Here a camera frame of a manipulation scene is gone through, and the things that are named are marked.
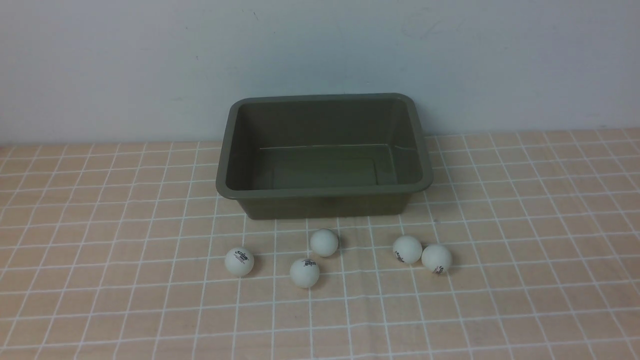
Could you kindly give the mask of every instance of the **plastic tray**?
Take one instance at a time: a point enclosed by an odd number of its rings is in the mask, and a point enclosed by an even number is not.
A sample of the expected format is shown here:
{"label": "plastic tray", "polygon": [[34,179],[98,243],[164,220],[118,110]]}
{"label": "plastic tray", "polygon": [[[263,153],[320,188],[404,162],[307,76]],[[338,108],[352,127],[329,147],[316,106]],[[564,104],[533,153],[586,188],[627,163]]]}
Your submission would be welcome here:
{"label": "plastic tray", "polygon": [[401,94],[235,103],[218,193],[252,219],[393,215],[433,182],[413,101]]}

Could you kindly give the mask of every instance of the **wall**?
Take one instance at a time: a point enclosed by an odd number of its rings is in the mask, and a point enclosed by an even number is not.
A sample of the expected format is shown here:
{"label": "wall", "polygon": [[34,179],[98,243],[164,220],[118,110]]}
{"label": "wall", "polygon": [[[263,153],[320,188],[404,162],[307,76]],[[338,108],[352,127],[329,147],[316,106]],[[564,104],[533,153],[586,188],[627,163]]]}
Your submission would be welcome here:
{"label": "wall", "polygon": [[640,125],[636,0],[5,0],[0,142],[220,139],[244,97],[402,92],[425,130]]}

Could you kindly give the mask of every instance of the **white grid line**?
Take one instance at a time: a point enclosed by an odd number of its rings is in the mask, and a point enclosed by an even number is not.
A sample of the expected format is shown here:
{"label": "white grid line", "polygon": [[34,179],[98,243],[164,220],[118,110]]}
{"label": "white grid line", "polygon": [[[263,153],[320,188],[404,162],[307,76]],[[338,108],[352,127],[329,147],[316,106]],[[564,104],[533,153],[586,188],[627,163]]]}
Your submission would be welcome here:
{"label": "white grid line", "polygon": [[[167,156],[165,165],[167,165],[167,164],[169,164],[169,156]],[[163,178],[164,178],[164,176],[166,176],[166,169],[164,170]],[[157,196],[156,200],[159,200],[160,194],[161,194],[161,191],[158,190],[158,194],[156,195]],[[145,251],[147,250],[147,243],[148,243],[148,240],[149,240],[149,235],[151,234],[151,228],[152,228],[153,224],[154,224],[154,219],[151,219],[151,221],[149,223],[149,229],[147,230],[147,238],[144,240],[144,243],[142,245],[142,251],[140,252],[140,261],[142,261],[144,255],[145,255]],[[136,269],[136,277],[135,277],[135,279],[133,281],[134,286],[132,286],[132,288],[131,288],[131,294],[129,294],[129,301],[127,303],[127,313],[124,315],[124,319],[122,320],[122,327],[120,328],[120,335],[118,337],[118,343],[116,345],[116,349],[113,351],[113,353],[115,355],[118,354],[118,349],[120,348],[120,344],[122,343],[122,336],[124,335],[125,326],[127,325],[127,318],[129,317],[129,313],[131,311],[131,304],[133,302],[133,295],[135,294],[135,291],[136,291],[136,284],[138,282],[138,276],[140,276],[140,268],[141,267],[142,267],[142,262],[140,262],[138,264],[138,268]]]}
{"label": "white grid line", "polygon": [[[129,194],[127,196],[127,200],[129,200],[131,198],[131,194],[133,193],[133,186],[131,187],[131,189],[129,190]],[[118,224],[118,229],[115,232],[115,238],[118,237],[118,233],[120,232],[120,226],[122,225],[122,220],[124,219],[125,216],[125,211],[122,211],[122,216],[120,217],[120,223]],[[93,303],[91,304],[91,310],[89,311],[89,317],[87,318],[86,324],[84,325],[84,330],[83,330],[83,334],[82,337],[80,338],[80,342],[82,343],[84,341],[84,339],[86,338],[86,333],[89,330],[89,325],[93,316],[93,313],[95,311],[95,305],[96,303],[98,303],[98,297],[100,295],[100,289],[102,289],[102,283],[104,282],[104,277],[107,274],[107,269],[108,269],[108,264],[109,261],[111,260],[111,255],[113,254],[113,249],[115,248],[115,241],[111,241],[111,247],[109,248],[109,255],[107,255],[107,260],[106,260],[106,264],[104,265],[104,270],[102,271],[102,276],[100,277],[100,283],[98,284],[98,287],[95,290],[95,296],[93,298]],[[76,351],[76,357],[78,356],[78,353],[80,352],[80,349],[82,348],[82,346],[79,346],[77,351]]]}
{"label": "white grid line", "polygon": [[[464,142],[464,144],[465,144],[465,147],[466,147],[466,148],[468,148],[467,140],[466,140],[464,137],[463,137],[463,142]],[[498,159],[500,159],[500,160],[502,161],[502,158],[500,157],[500,153],[498,153]],[[480,173],[478,172],[477,167],[475,167],[475,166],[474,166],[474,168],[476,169],[476,174],[477,174],[478,178],[480,178]],[[482,189],[483,189],[483,191],[484,191],[484,195],[487,197],[487,199],[489,199],[489,194],[487,193],[486,188],[484,187],[484,184],[481,184],[481,186],[482,186]],[[493,203],[492,203],[492,202],[489,202],[489,207],[491,208],[491,212],[492,212],[492,214],[493,214],[493,217],[494,217],[494,218],[498,218],[498,216],[497,216],[497,214],[496,214],[496,212],[495,212],[495,208],[493,207]],[[515,262],[516,262],[516,261],[515,261],[515,257],[513,256],[513,253],[512,253],[512,251],[511,251],[511,248],[509,248],[509,245],[508,245],[508,243],[507,243],[507,241],[506,241],[506,238],[507,238],[507,237],[506,237],[506,236],[504,236],[504,231],[502,230],[502,227],[501,227],[501,226],[498,226],[498,228],[500,229],[500,235],[502,235],[502,238],[503,238],[503,239],[505,239],[505,240],[504,240],[504,245],[505,245],[505,247],[507,248],[507,251],[509,252],[509,257],[510,257],[510,258],[511,258],[511,260],[515,263]],[[478,251],[477,251],[477,248],[476,248],[476,243],[475,243],[474,241],[473,241],[473,248],[474,248],[474,250],[475,250],[475,252],[476,252],[476,257],[477,257],[478,262],[479,262],[479,263],[481,263],[480,255],[478,254]],[[522,274],[520,273],[520,269],[519,269],[519,267],[518,267],[518,266],[516,266],[516,265],[514,265],[514,268],[515,268],[515,270],[516,270],[516,273],[518,274],[518,278],[519,278],[520,282],[522,283],[522,286],[525,286],[525,282],[524,282],[524,279],[523,279],[523,277],[522,277]],[[542,335],[543,335],[543,337],[544,337],[544,339],[545,339],[545,342],[547,342],[547,343],[548,343],[547,334],[543,331],[543,329],[544,329],[544,328],[543,328],[543,326],[542,326],[542,323],[540,322],[540,318],[538,317],[538,311],[536,310],[536,307],[535,307],[535,305],[534,305],[534,302],[533,302],[533,300],[531,300],[531,296],[529,295],[529,291],[526,289],[526,287],[525,287],[525,291],[524,291],[524,293],[527,295],[527,301],[529,301],[529,306],[531,306],[531,310],[533,311],[534,318],[536,319],[536,323],[537,323],[537,324],[538,324],[538,326],[540,327],[540,331],[542,332]],[[496,310],[496,311],[498,311],[498,313],[499,313],[498,306],[496,305],[496,303],[494,303],[494,306],[495,306],[495,310]],[[509,338],[507,337],[507,333],[506,333],[506,331],[504,331],[504,335],[505,335],[505,340],[507,341],[507,343],[509,343]],[[551,358],[552,358],[553,360],[556,360],[556,357],[554,356],[553,351],[551,351],[551,346],[547,345],[547,349],[549,350],[549,354],[551,354]]]}
{"label": "white grid line", "polygon": [[[196,159],[198,159],[198,151],[199,150],[196,150],[195,156],[193,157],[194,164],[195,164]],[[196,168],[194,166],[192,171],[191,171],[191,180],[193,180],[193,177],[195,176],[195,172],[196,172]],[[189,191],[187,193],[191,193],[191,185],[192,184],[193,183],[189,183]],[[183,210],[183,213],[182,213],[183,218],[186,215],[187,215],[187,207],[185,206],[184,210]],[[212,228],[213,228],[213,223],[214,223],[214,218],[211,218],[211,227]],[[182,235],[183,229],[184,229],[184,219],[182,219],[182,221],[180,222],[180,232],[178,233],[179,235]],[[166,314],[166,305],[167,305],[167,303],[169,301],[169,294],[171,292],[171,283],[172,283],[172,280],[173,280],[173,274],[174,274],[174,269],[175,269],[175,260],[176,260],[176,258],[178,256],[178,249],[179,248],[180,248],[180,238],[178,239],[178,243],[175,246],[175,252],[173,253],[173,261],[171,263],[171,274],[169,275],[169,286],[167,286],[166,294],[164,295],[163,309],[165,311],[163,311],[162,315],[160,316],[160,325],[158,326],[158,332],[156,334],[156,342],[154,343],[154,353],[153,353],[153,358],[154,359],[156,358],[156,352],[157,352],[157,349],[158,349],[158,340],[157,340],[157,338],[160,337],[160,334],[162,333],[162,330],[163,330],[164,316]]]}
{"label": "white grid line", "polygon": [[[449,179],[451,179],[451,175],[449,174],[449,169],[448,169],[448,168],[445,168],[445,171],[446,171],[446,173],[447,173],[447,177],[448,177]],[[469,226],[468,226],[467,222],[465,221],[465,214],[464,214],[464,212],[462,211],[462,207],[460,206],[460,202],[458,202],[458,201],[457,201],[457,200],[458,200],[458,193],[456,192],[455,187],[453,188],[453,196],[454,196],[454,197],[455,197],[455,199],[456,199],[456,202],[457,202],[457,205],[458,205],[458,210],[460,211],[460,214],[462,215],[462,219],[463,219],[463,222],[464,222],[464,224],[465,224],[465,229],[467,230],[467,234],[469,235],[469,238],[472,240],[472,247],[473,247],[474,252],[475,252],[475,254],[476,254],[476,259],[477,259],[478,263],[481,263],[480,255],[478,254],[478,251],[477,251],[477,249],[476,249],[476,244],[475,244],[475,242],[474,242],[474,241],[473,241],[473,239],[472,239],[472,233],[471,233],[471,231],[469,230]],[[480,266],[480,272],[482,273],[482,276],[483,276],[484,282],[486,283],[487,287],[488,287],[488,288],[490,288],[488,278],[487,278],[487,276],[486,276],[486,274],[485,274],[485,272],[484,272],[484,268],[483,268],[482,266]],[[494,308],[495,312],[496,312],[496,313],[499,313],[498,305],[497,305],[497,304],[496,304],[496,302],[495,302],[495,299],[494,299],[494,297],[493,297],[493,292],[492,292],[492,291],[489,291],[489,297],[491,298],[491,302],[492,302],[492,304],[493,304],[493,308]],[[507,344],[507,349],[509,349],[509,354],[511,355],[511,357],[513,357],[513,351],[512,351],[512,349],[511,349],[511,344],[510,344],[510,342],[509,342],[509,338],[507,337],[507,333],[506,333],[506,331],[504,330],[504,326],[503,326],[503,324],[502,324],[502,321],[499,321],[499,325],[500,325],[500,330],[502,331],[502,335],[504,336],[504,341],[505,341],[505,343]]]}

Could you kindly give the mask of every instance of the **ping pong ball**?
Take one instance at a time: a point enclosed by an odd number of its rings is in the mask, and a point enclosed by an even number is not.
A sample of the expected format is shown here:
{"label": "ping pong ball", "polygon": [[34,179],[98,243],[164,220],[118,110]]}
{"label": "ping pong ball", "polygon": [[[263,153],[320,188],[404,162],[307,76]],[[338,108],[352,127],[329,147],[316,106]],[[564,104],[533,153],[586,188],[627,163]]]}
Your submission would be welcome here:
{"label": "ping pong ball", "polygon": [[234,247],[225,256],[225,267],[235,276],[245,276],[253,268],[253,254],[244,247]]}
{"label": "ping pong ball", "polygon": [[434,274],[448,271],[451,263],[451,252],[442,245],[429,245],[422,252],[422,264]]}
{"label": "ping pong ball", "polygon": [[338,237],[329,229],[320,229],[311,236],[311,250],[326,258],[338,249]]}
{"label": "ping pong ball", "polygon": [[291,264],[289,276],[297,287],[307,289],[317,283],[320,278],[320,268],[311,259],[297,259]]}
{"label": "ping pong ball", "polygon": [[413,236],[400,236],[394,242],[394,255],[401,263],[413,264],[422,255],[422,245]]}

